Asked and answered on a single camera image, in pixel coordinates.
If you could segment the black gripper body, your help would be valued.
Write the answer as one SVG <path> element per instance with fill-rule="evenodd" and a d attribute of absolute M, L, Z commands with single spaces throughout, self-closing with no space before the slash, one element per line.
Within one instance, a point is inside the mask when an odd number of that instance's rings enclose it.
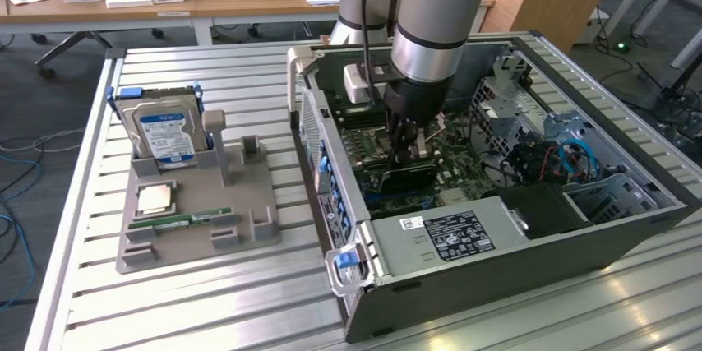
<path fill-rule="evenodd" d="M 450 80 L 421 82 L 412 79 L 392 81 L 384 101 L 390 122 L 413 122 L 426 126 L 444 108 Z"/>

